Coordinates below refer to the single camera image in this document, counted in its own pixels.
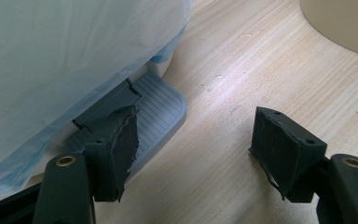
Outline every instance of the beige object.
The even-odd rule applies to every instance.
[[[358,0],[300,0],[300,5],[317,31],[358,52]]]

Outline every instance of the translucent plastic cover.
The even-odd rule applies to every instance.
[[[52,135],[174,39],[190,0],[0,0],[0,195]]]

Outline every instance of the plastic sheet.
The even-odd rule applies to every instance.
[[[185,27],[190,0],[0,0],[0,195],[49,139]]]

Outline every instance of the black plastic part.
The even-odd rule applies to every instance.
[[[98,179],[95,202],[113,202],[124,192],[139,145],[135,106],[120,108],[99,123],[100,128],[86,144],[85,155]]]
[[[108,92],[101,100],[87,109],[74,123],[94,133],[101,128],[100,118],[107,118],[112,111],[122,107],[134,105],[142,96],[134,91],[127,81],[121,82],[112,91]]]
[[[324,158],[327,144],[283,113],[258,107],[250,151],[269,183],[292,203],[313,197],[306,173]]]
[[[0,223],[31,223],[40,184],[0,201]]]
[[[330,160],[328,177],[345,223],[358,223],[358,158],[337,154]]]
[[[33,223],[95,223],[93,205],[83,154],[61,155],[48,162]]]
[[[321,224],[342,224],[344,220],[328,175],[330,166],[330,160],[324,158],[309,172],[308,179],[310,187],[319,196],[316,207],[319,222]]]

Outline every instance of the wooden floor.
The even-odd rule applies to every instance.
[[[187,102],[173,139],[96,203],[98,223],[318,223],[312,204],[282,201],[249,154],[255,108],[282,111],[358,156],[358,54],[315,31],[298,0],[194,0],[164,79]]]

